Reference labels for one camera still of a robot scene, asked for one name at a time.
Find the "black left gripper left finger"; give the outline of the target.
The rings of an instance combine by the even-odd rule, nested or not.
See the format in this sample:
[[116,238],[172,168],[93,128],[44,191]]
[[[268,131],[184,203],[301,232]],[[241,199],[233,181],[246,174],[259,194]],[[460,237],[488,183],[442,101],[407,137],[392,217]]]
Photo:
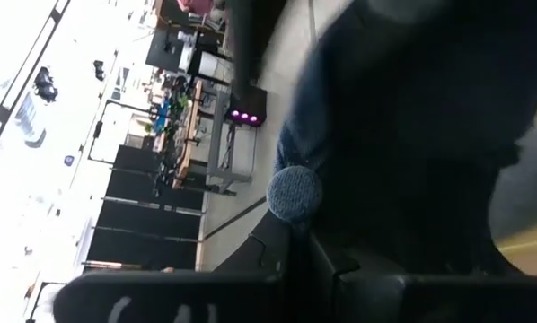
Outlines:
[[266,214],[212,272],[99,271],[65,285],[57,323],[274,323],[283,318],[290,227]]

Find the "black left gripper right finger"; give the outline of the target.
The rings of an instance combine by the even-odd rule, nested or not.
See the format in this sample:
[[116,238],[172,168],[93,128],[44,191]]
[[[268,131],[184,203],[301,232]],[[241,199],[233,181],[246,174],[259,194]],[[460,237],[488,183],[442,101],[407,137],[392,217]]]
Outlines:
[[537,276],[411,275],[317,232],[310,248],[330,322],[537,322]]

